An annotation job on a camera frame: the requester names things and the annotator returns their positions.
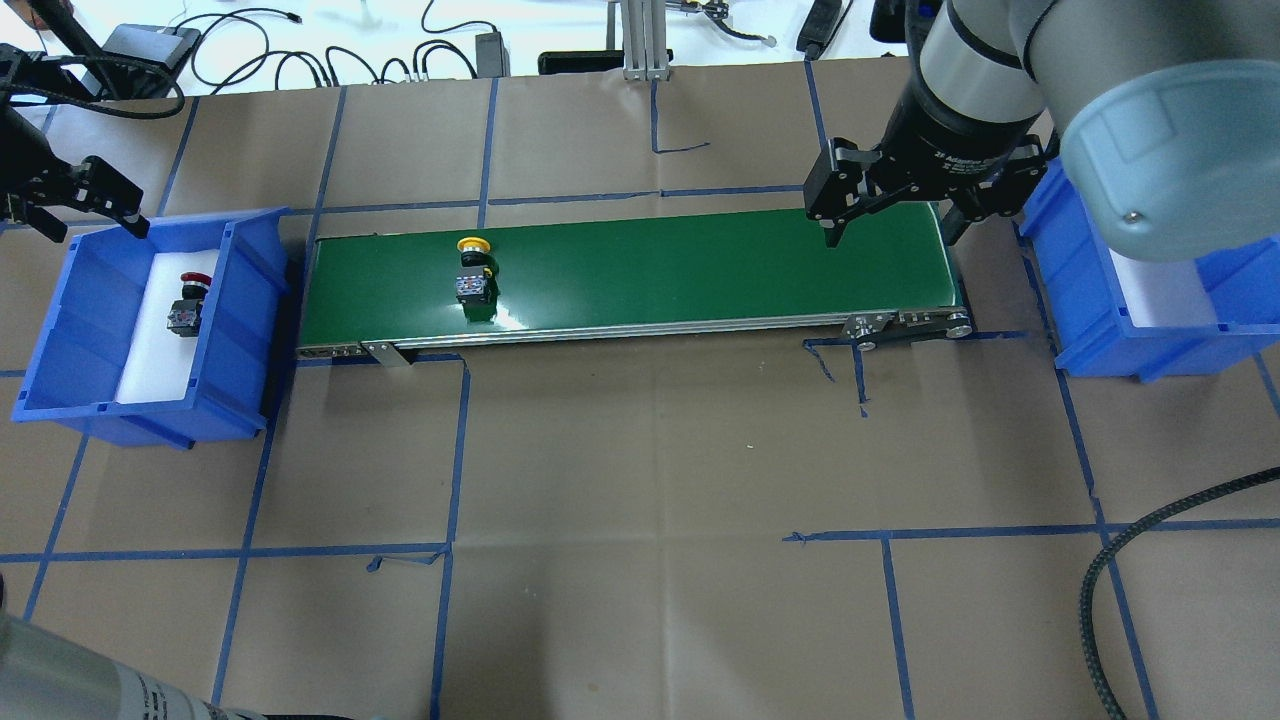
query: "power adapter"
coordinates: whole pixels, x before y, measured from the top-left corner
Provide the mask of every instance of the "power adapter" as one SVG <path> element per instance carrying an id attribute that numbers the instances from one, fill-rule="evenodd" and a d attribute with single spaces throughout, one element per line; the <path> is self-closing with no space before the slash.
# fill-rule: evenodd
<path id="1" fill-rule="evenodd" d="M 511 55 L 502 44 L 500 32 L 483 32 L 476 36 L 476 77 L 511 76 Z"/>

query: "blue plastic bin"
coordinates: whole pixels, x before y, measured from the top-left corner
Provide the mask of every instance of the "blue plastic bin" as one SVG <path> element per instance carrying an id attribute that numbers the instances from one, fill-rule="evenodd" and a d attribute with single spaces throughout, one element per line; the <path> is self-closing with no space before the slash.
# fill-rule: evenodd
<path id="1" fill-rule="evenodd" d="M 1196 261 L 1217 322 L 1135 327 L 1115 264 L 1057 161 L 1027 202 L 1032 240 L 1073 375 L 1208 375 L 1280 340 L 1280 237 Z"/>
<path id="2" fill-rule="evenodd" d="M 275 311 L 287 292 L 276 220 L 287 209 L 157 219 L 77 237 L 40 331 L 13 420 L 54 420 L 122 446 L 242 439 L 260 413 Z M 159 252 L 219 251 L 182 400 L 114 401 Z"/>

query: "green conveyor belt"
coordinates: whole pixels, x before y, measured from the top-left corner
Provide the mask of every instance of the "green conveyor belt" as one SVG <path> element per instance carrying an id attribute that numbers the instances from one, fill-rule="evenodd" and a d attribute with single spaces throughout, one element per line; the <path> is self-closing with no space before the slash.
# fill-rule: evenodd
<path id="1" fill-rule="evenodd" d="M 457 241 L 493 245 L 500 297 L 468 320 Z M 300 354 L 840 323 L 961 304 L 937 215 L 859 219 L 838 249 L 800 210 L 321 240 Z"/>

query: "blue tape line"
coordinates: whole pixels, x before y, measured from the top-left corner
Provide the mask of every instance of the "blue tape line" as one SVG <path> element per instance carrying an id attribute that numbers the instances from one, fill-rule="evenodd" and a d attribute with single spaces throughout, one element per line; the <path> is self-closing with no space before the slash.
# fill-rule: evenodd
<path id="1" fill-rule="evenodd" d="M 401 562 L 413 562 L 417 565 L 435 565 L 435 561 L 448 555 L 447 550 L 438 550 L 426 557 L 396 557 L 393 555 L 375 555 L 369 565 L 365 566 L 366 573 L 376 573 L 381 569 L 383 561 L 385 560 L 398 560 Z"/>
<path id="2" fill-rule="evenodd" d="M 637 192 L 596 192 L 591 195 L 547 195 L 541 197 L 504 197 L 490 200 L 489 205 L 541 205 L 547 202 L 596 202 L 602 200 L 631 200 L 632 197 L 648 197 L 658 195 L 657 190 L 644 190 Z"/>
<path id="3" fill-rule="evenodd" d="M 960 342 L 970 342 L 975 340 L 1023 340 L 1028 337 L 1023 331 L 993 331 L 986 333 L 969 333 L 965 337 L 957 338 Z"/>
<path id="4" fill-rule="evenodd" d="M 311 210 L 311 228 L 307 231 L 306 258 L 311 258 L 320 232 L 320 215 L 324 211 L 324 199 L 329 192 L 329 173 L 333 172 L 333 155 L 338 150 L 338 132 L 342 131 L 342 113 L 347 108 L 347 86 L 338 90 L 338 108 L 333 114 L 333 129 L 329 132 L 329 147 L 324 154 L 324 169 L 320 172 L 320 190 L 316 191 L 316 206 Z"/>
<path id="5" fill-rule="evenodd" d="M 703 141 L 698 145 L 690 145 L 689 147 L 672 147 L 669 150 L 658 149 L 658 81 L 649 81 L 649 147 L 653 150 L 654 155 L 666 155 L 667 152 L 689 152 L 690 150 L 698 150 L 699 147 L 707 147 L 708 145 L 710 145 L 710 142 Z"/>
<path id="6" fill-rule="evenodd" d="M 765 192 L 800 192 L 803 184 L 759 184 L 748 187 L 700 187 L 691 190 L 659 190 L 659 197 L 691 197 L 701 195 L 756 195 Z"/>
<path id="7" fill-rule="evenodd" d="M 440 208 L 475 208 L 480 202 L 476 200 L 436 200 L 430 202 L 388 202 L 383 205 L 343 205 L 340 208 L 325 208 L 321 215 L 342 215 L 344 213 L 383 213 L 387 210 L 435 210 Z"/>
<path id="8" fill-rule="evenodd" d="M 201 550 L 104 550 L 81 552 L 55 552 L 54 562 L 114 562 L 128 560 L 229 560 L 239 557 L 239 550 L 201 548 Z"/>
<path id="9" fill-rule="evenodd" d="M 58 113 L 58 105 L 50 105 L 49 111 L 45 113 L 45 122 L 40 124 L 40 132 L 49 135 L 49 128 L 54 127 L 54 114 Z"/>
<path id="10" fill-rule="evenodd" d="M 484 164 L 480 165 L 480 210 L 476 213 L 476 227 L 484 228 L 489 218 L 489 169 L 493 167 L 493 129 L 498 117 L 498 78 L 489 86 L 489 117 L 484 127 Z"/>
<path id="11" fill-rule="evenodd" d="M 805 351 L 809 355 L 813 355 L 814 357 L 818 359 L 818 369 L 822 370 L 822 374 L 826 375 L 828 380 L 836 382 L 836 378 L 832 377 L 831 370 L 827 369 L 827 361 L 823 360 L 822 359 L 822 354 L 818 352 L 818 347 L 817 347 L 818 345 L 827 345 L 827 343 L 819 343 L 819 342 L 815 342 L 815 341 L 812 341 L 812 340 L 806 340 L 806 341 L 804 341 L 804 342 L 800 343 L 800 346 L 804 347 Z"/>
<path id="12" fill-rule="evenodd" d="M 1027 274 L 1027 282 L 1030 284 L 1032 293 L 1036 296 L 1036 309 L 1039 311 L 1041 322 L 1044 324 L 1046 341 L 1048 342 L 1050 351 L 1053 355 L 1057 355 L 1057 342 L 1053 340 L 1048 311 L 1044 305 L 1044 296 L 1041 293 L 1039 283 L 1036 282 L 1036 269 L 1032 266 L 1029 255 L 1030 250 L 1028 249 L 1027 241 L 1021 237 L 1020 232 L 1018 233 L 1018 242 L 1023 247 L 1023 270 Z M 1084 477 L 1084 486 L 1089 493 L 1089 505 L 1093 506 L 1094 525 L 1097 528 L 1098 538 L 1105 546 L 1110 539 L 1107 533 L 1107 518 L 1102 511 L 1102 501 L 1097 496 L 1093 466 L 1089 462 L 1089 454 L 1084 446 L 1084 436 L 1080 432 L 1080 421 L 1075 413 L 1075 402 L 1071 400 L 1071 388 L 1066 382 L 1065 372 L 1055 368 L 1053 374 L 1057 378 L 1059 393 L 1062 396 L 1062 409 L 1066 411 L 1068 425 L 1071 428 L 1071 439 L 1075 443 L 1075 454 L 1080 462 L 1080 473 Z M 1111 562 L 1110 573 L 1111 589 L 1115 593 L 1116 606 L 1120 610 L 1120 625 L 1124 628 L 1125 641 L 1129 644 L 1129 656 L 1133 661 L 1134 674 L 1138 678 L 1138 688 L 1142 692 L 1142 701 L 1147 708 L 1147 716 L 1149 720 L 1160 720 L 1160 710 L 1156 705 L 1156 696 L 1151 689 L 1151 678 L 1147 674 L 1147 662 L 1143 659 L 1142 647 L 1138 643 L 1138 632 L 1133 625 L 1133 614 L 1129 611 L 1129 601 L 1124 591 L 1124 582 L 1120 578 L 1120 569 L 1114 561 Z"/>
<path id="13" fill-rule="evenodd" d="M 1275 409 L 1276 416 L 1280 416 L 1280 393 L 1276 392 L 1275 379 L 1271 377 L 1271 370 L 1267 368 L 1267 361 L 1262 359 L 1261 352 L 1253 355 L 1253 364 L 1258 366 L 1258 374 L 1262 375 L 1262 384 L 1267 388 L 1271 407 Z"/>
<path id="14" fill-rule="evenodd" d="M 813 122 L 818 128 L 818 147 L 827 151 L 827 126 L 822 122 L 822 101 L 818 100 L 818 82 L 813 78 L 813 63 L 804 61 L 804 77 L 809 83 L 809 104 L 813 105 Z"/>
<path id="15" fill-rule="evenodd" d="M 448 635 L 449 596 L 453 591 L 453 552 L 444 556 L 440 575 L 440 602 L 435 612 L 435 655 L 431 664 L 430 720 L 440 720 L 440 692 L 444 689 L 444 641 Z"/>
<path id="16" fill-rule="evenodd" d="M 58 512 L 54 514 L 54 524 L 49 529 L 49 541 L 45 542 L 45 552 L 40 559 L 40 568 L 36 570 L 36 582 L 31 585 L 31 594 L 27 596 L 27 607 L 22 612 L 22 619 L 27 623 L 36 614 L 36 602 L 40 600 L 40 591 L 45 587 L 45 574 L 49 571 L 49 561 L 58 544 L 58 536 L 63 532 L 63 520 L 67 519 L 67 507 L 72 503 L 72 493 L 76 492 L 76 480 L 79 478 L 81 464 L 84 462 L 84 451 L 88 448 L 88 434 L 81 433 L 79 447 L 76 448 L 76 459 L 72 469 L 67 474 L 67 487 L 63 488 L 63 497 L 58 501 Z"/>
<path id="17" fill-rule="evenodd" d="M 410 555 L 420 552 L 444 552 L 448 543 L 406 542 L 384 544 L 321 544 L 311 547 L 255 547 L 250 557 L 347 557 L 352 555 Z"/>
<path id="18" fill-rule="evenodd" d="M 902 637 L 902 612 L 897 605 L 897 578 L 893 574 L 893 550 L 888 539 L 881 539 L 881 559 L 884 564 L 884 592 L 888 596 L 888 623 L 893 630 L 893 655 L 897 657 L 897 684 L 902 692 L 902 716 L 915 720 L 915 702 L 911 700 L 911 675 L 906 666 L 906 641 Z"/>
<path id="19" fill-rule="evenodd" d="M 187 152 L 187 142 L 191 140 L 191 128 L 196 126 L 196 110 L 200 109 L 200 97 L 191 99 L 191 111 L 187 113 L 187 126 L 182 128 L 182 140 L 178 141 L 178 151 L 173 156 L 173 167 L 169 168 L 169 179 L 164 183 L 160 193 L 160 205 L 156 208 L 156 217 L 164 215 L 169 206 L 169 197 L 173 195 L 173 186 L 178 182 L 178 167 L 182 165 L 182 156 Z"/>
<path id="20" fill-rule="evenodd" d="M 435 660 L 431 669 L 430 717 L 440 717 L 440 692 L 444 688 L 444 641 L 449 624 L 449 596 L 453 588 L 453 541 L 458 536 L 458 506 L 462 501 L 462 460 L 467 445 L 467 414 L 471 407 L 471 369 L 462 361 L 462 388 L 458 392 L 458 429 L 453 441 L 453 488 L 449 496 L 449 544 L 440 578 L 440 602 L 435 616 Z"/>
<path id="21" fill-rule="evenodd" d="M 458 395 L 458 430 L 453 441 L 453 491 L 449 496 L 447 542 L 458 538 L 458 505 L 462 500 L 462 456 L 467 443 L 467 413 L 471 406 L 471 369 L 462 364 L 462 389 Z"/>
<path id="22" fill-rule="evenodd" d="M 858 350 L 858 346 L 854 343 L 850 343 L 849 348 L 854 352 L 854 380 L 858 386 L 858 411 L 861 413 L 863 418 L 867 418 L 867 404 L 870 398 L 867 397 L 867 380 L 863 378 L 863 352 Z"/>

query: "wire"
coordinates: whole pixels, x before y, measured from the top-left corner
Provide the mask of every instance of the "wire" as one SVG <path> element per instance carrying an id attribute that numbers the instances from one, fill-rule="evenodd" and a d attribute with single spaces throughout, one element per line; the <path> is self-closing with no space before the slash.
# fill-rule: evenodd
<path id="1" fill-rule="evenodd" d="M 403 69 L 403 70 L 404 70 L 404 77 L 406 77 L 406 78 L 408 78 L 408 77 L 411 77 L 411 76 L 412 76 L 412 73 L 411 73 L 411 72 L 410 72 L 410 69 L 408 69 L 408 64 L 407 64 L 407 63 L 404 63 L 404 60 L 401 60 L 399 58 L 392 58 L 390 60 L 387 60 L 387 63 L 384 63 L 384 64 L 383 64 L 383 73 L 381 73 L 381 74 L 379 76 L 379 78 L 378 78 L 378 79 L 380 79 L 380 81 L 383 81 L 383 82 L 393 82 L 393 81 L 389 81 L 389 79 L 387 79 L 387 70 L 388 70 L 388 69 L 389 69 L 389 68 L 390 68 L 390 67 L 392 67 L 393 64 L 397 64 L 397 63 L 399 64 L 401 69 Z"/>
<path id="2" fill-rule="evenodd" d="M 238 82 L 243 82 L 244 78 L 237 78 L 236 76 L 238 76 L 239 73 L 242 73 L 246 69 L 248 69 L 250 65 L 252 65 L 253 63 L 265 64 L 268 58 L 275 58 L 275 56 L 280 56 L 280 55 L 297 55 L 297 56 L 301 56 L 302 60 L 305 63 L 307 63 L 307 67 L 312 68 L 312 70 L 315 70 L 316 68 L 319 68 L 319 72 L 314 72 L 312 73 L 312 76 L 316 78 L 316 87 L 323 87 L 323 86 L 326 86 L 326 85 L 332 87 L 333 83 L 329 82 L 329 76 L 324 72 L 324 64 L 320 63 L 320 59 L 316 58 L 315 55 L 312 55 L 311 53 L 305 53 L 305 51 L 300 51 L 300 50 L 268 50 L 266 53 L 262 53 L 261 55 L 250 58 L 243 65 L 241 65 L 241 67 L 236 68 L 234 70 L 232 70 L 230 74 L 227 76 L 227 79 L 224 79 L 223 82 L 219 82 L 219 83 L 215 83 L 214 85 L 214 91 L 210 92 L 210 95 L 218 95 L 223 90 L 225 90 L 225 88 L 228 88 L 228 87 L 230 87 L 230 86 L 233 86 L 233 85 L 236 85 Z M 283 64 L 284 60 L 287 60 L 287 59 L 288 58 L 282 58 L 280 63 Z M 256 72 L 257 72 L 257 68 L 250 70 L 248 74 L 253 74 Z"/>
<path id="3" fill-rule="evenodd" d="M 1185 512 L 1192 507 L 1204 505 L 1206 502 L 1220 497 L 1240 492 L 1242 489 L 1248 489 L 1277 479 L 1280 479 L 1280 468 L 1271 468 L 1270 470 L 1262 470 L 1261 473 L 1253 473 L 1252 475 L 1236 478 L 1220 486 L 1213 486 L 1208 489 L 1197 492 L 1196 495 L 1189 495 L 1179 501 L 1170 502 L 1169 505 L 1146 515 L 1137 523 L 1125 528 L 1125 530 L 1108 542 L 1107 546 L 1102 548 L 1102 552 L 1093 559 L 1093 562 L 1089 564 L 1088 571 L 1084 573 L 1084 582 L 1080 585 L 1080 642 L 1084 646 L 1084 664 L 1089 669 L 1089 678 L 1093 680 L 1093 689 L 1097 691 L 1098 698 L 1102 701 L 1102 706 L 1106 708 L 1107 716 L 1111 717 L 1111 720 L 1125 720 L 1128 716 L 1124 714 L 1124 710 L 1120 708 L 1120 701 L 1116 700 L 1115 693 L 1111 691 L 1111 684 L 1107 683 L 1106 673 L 1102 671 L 1102 660 L 1098 657 L 1098 641 L 1093 634 L 1093 592 L 1097 588 L 1098 577 L 1102 575 L 1102 570 L 1110 565 L 1112 560 L 1115 560 L 1120 548 L 1133 542 L 1135 537 L 1172 518 L 1174 515 Z"/>
<path id="4" fill-rule="evenodd" d="M 134 60 L 132 58 L 122 56 L 102 56 L 102 58 L 90 58 L 87 55 L 65 55 L 61 58 L 51 58 L 47 60 L 52 65 L 120 65 L 125 68 L 134 68 L 146 70 L 147 74 L 155 76 L 165 82 L 168 90 L 174 91 L 174 99 L 177 102 L 173 108 L 168 110 L 160 110 L 155 113 L 138 113 L 136 110 L 120 110 L 119 108 L 108 108 L 104 105 L 95 105 L 87 102 L 78 97 L 72 97 L 63 92 L 55 92 L 52 90 L 44 90 L 31 85 L 0 82 L 0 92 L 20 92 L 24 95 L 38 95 L 41 97 L 47 97 L 50 100 L 58 100 L 59 102 L 65 102 L 67 105 L 74 105 L 77 108 L 83 108 L 91 113 L 99 113 L 101 115 L 110 115 L 113 118 L 127 118 L 131 120 L 159 120 L 163 118 L 172 118 L 182 111 L 187 106 L 187 96 L 182 92 L 182 87 L 178 86 L 178 81 L 173 78 L 169 73 L 161 70 L 157 65 L 151 63 L 145 63 L 142 60 Z"/>
<path id="5" fill-rule="evenodd" d="M 300 15 L 297 13 L 289 13 L 287 10 L 278 10 L 275 8 L 241 8 L 239 10 L 232 10 L 230 13 L 201 13 L 198 15 L 192 15 L 192 17 L 182 20 L 180 23 L 173 26 L 173 35 L 177 35 L 178 29 L 180 29 L 183 26 L 187 26 L 187 24 L 193 23 L 196 20 L 201 20 L 201 19 L 206 19 L 206 18 L 216 18 L 212 23 L 209 24 L 209 27 L 205 28 L 205 32 L 201 33 L 200 40 L 196 41 L 196 46 L 191 49 L 191 60 L 189 60 L 191 74 L 195 76 L 196 79 L 198 79 L 200 82 L 202 82 L 202 83 L 205 83 L 207 86 L 211 86 L 211 87 L 215 87 L 215 88 L 220 90 L 223 87 L 229 87 L 229 86 L 233 86 L 233 85 L 239 85 L 239 83 L 247 81 L 248 78 L 253 77 L 255 73 L 257 73 L 259 70 L 261 70 L 264 65 L 266 65 L 266 58 L 270 56 L 270 55 L 266 55 L 266 54 L 271 53 L 271 36 L 268 35 L 266 28 L 264 28 L 261 23 L 259 23 L 257 20 L 252 20 L 250 18 L 243 17 L 243 14 L 246 14 L 246 13 L 270 13 L 270 14 L 274 14 L 274 15 L 279 15 L 279 17 L 282 17 L 282 18 L 284 18 L 284 19 L 294 23 L 294 24 L 301 24 L 302 23 L 302 15 Z M 253 61 L 256 61 L 257 65 L 253 67 L 253 69 L 250 70 L 248 73 L 246 73 L 243 77 L 234 78 L 234 76 L 237 73 L 239 73 L 239 72 L 242 72 L 244 69 L 244 67 L 241 67 L 241 68 L 237 68 L 232 74 L 227 76 L 228 79 L 224 79 L 223 82 L 214 82 L 214 81 L 210 81 L 209 78 L 206 78 L 205 76 L 202 76 L 200 73 L 200 70 L 196 67 L 196 55 L 205 46 L 205 42 L 209 40 L 210 33 L 212 33 L 214 29 L 218 26 L 220 26 L 220 24 L 223 24 L 223 23 L 225 23 L 228 20 L 238 20 L 238 22 L 242 22 L 242 23 L 248 23 L 248 24 L 253 26 L 255 28 L 257 28 L 257 31 L 260 33 L 262 33 L 262 55 L 259 55 L 259 56 L 256 56 L 253 59 Z"/>
<path id="6" fill-rule="evenodd" d="M 490 23 L 489 20 L 466 20 L 466 22 L 461 22 L 461 23 L 458 23 L 456 26 L 449 26 L 449 27 L 440 28 L 440 29 L 431 29 L 431 28 L 426 27 L 426 14 L 429 12 L 431 12 L 431 5 L 435 5 L 435 0 L 428 0 L 426 9 L 422 10 L 422 22 L 419 23 L 419 24 L 422 26 L 422 32 L 425 32 L 425 33 L 429 33 L 429 35 L 444 35 L 447 32 L 453 32 L 456 29 L 462 29 L 462 28 L 465 28 L 467 26 L 485 26 L 485 27 L 489 28 L 489 32 L 498 32 L 498 26 Z"/>
<path id="7" fill-rule="evenodd" d="M 278 65 L 275 65 L 275 88 L 276 90 L 280 90 L 280 70 L 284 69 L 284 63 L 288 63 L 289 60 L 292 60 L 294 58 L 297 58 L 298 60 L 302 60 L 302 64 L 306 65 L 308 70 L 311 70 L 311 79 L 316 83 L 316 87 L 323 87 L 325 85 L 330 85 L 332 86 L 332 83 L 329 82 L 329 77 L 328 76 L 324 76 L 324 79 L 321 81 L 321 74 L 324 73 L 324 67 L 321 65 L 320 69 L 317 70 L 316 67 L 311 64 L 311 60 L 307 59 L 308 55 L 311 55 L 311 54 L 310 53 L 301 53 L 298 50 L 289 50 L 289 51 L 284 53 L 284 56 L 280 58 L 280 63 Z M 311 59 L 315 59 L 316 63 L 320 61 L 319 59 L 315 58 L 315 55 L 311 55 Z"/>
<path id="8" fill-rule="evenodd" d="M 422 53 L 422 59 L 419 60 L 417 54 L 424 47 L 426 47 L 426 51 Z M 419 44 L 419 46 L 413 49 L 413 70 L 421 73 L 422 77 L 428 77 L 426 59 L 431 55 L 431 53 L 435 53 L 436 50 L 444 50 L 447 53 L 457 55 L 458 58 L 462 59 L 463 63 L 466 63 L 467 72 L 471 73 L 471 78 L 475 79 L 479 77 L 475 65 L 471 64 L 471 60 L 467 59 L 466 54 L 462 50 L 458 50 L 457 45 L 449 42 L 448 40 L 440 40 L 439 37 Z"/>
<path id="9" fill-rule="evenodd" d="M 352 58 L 355 58 L 355 59 L 360 60 L 360 64 L 361 64 L 361 65 L 365 65 L 365 69 L 366 69 L 366 70 L 369 70 L 369 74 L 374 76 L 374 82 L 378 82 L 378 81 L 380 79 L 380 78 L 378 77 L 378 72 L 376 72 L 376 70 L 374 70 L 374 67 L 372 67 L 372 65 L 370 65 L 367 60 L 365 60 L 365 59 L 364 59 L 364 58 L 361 58 L 360 55 L 356 55 L 356 54 L 355 54 L 355 53 L 352 53 L 351 50 L 347 50 L 346 47 L 339 47 L 339 46 L 337 46 L 337 45 L 330 45 L 329 47 L 325 47 L 325 49 L 324 49 L 324 61 L 325 61 L 325 64 L 326 64 L 326 65 L 329 67 L 329 77 L 330 77 L 330 78 L 333 78 L 333 83 L 334 83 L 334 85 L 342 85 L 340 82 L 338 82 L 338 70 L 337 70 L 337 69 L 335 69 L 335 68 L 333 67 L 333 59 L 330 58 L 330 54 L 332 54 L 332 53 L 333 53 L 334 50 L 337 50 L 337 51 L 339 51 L 339 53 L 346 53 L 347 55 L 351 55 Z"/>

